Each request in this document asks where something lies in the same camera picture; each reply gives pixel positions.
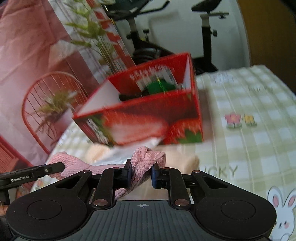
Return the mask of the person's left hand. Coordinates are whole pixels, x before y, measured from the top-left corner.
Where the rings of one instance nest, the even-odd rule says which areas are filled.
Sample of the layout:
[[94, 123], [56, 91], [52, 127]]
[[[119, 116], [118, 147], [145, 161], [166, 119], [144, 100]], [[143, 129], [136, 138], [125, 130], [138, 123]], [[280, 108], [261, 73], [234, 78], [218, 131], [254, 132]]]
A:
[[8, 207], [9, 207], [8, 205], [4, 205], [3, 203], [0, 203], [0, 217], [6, 215]]

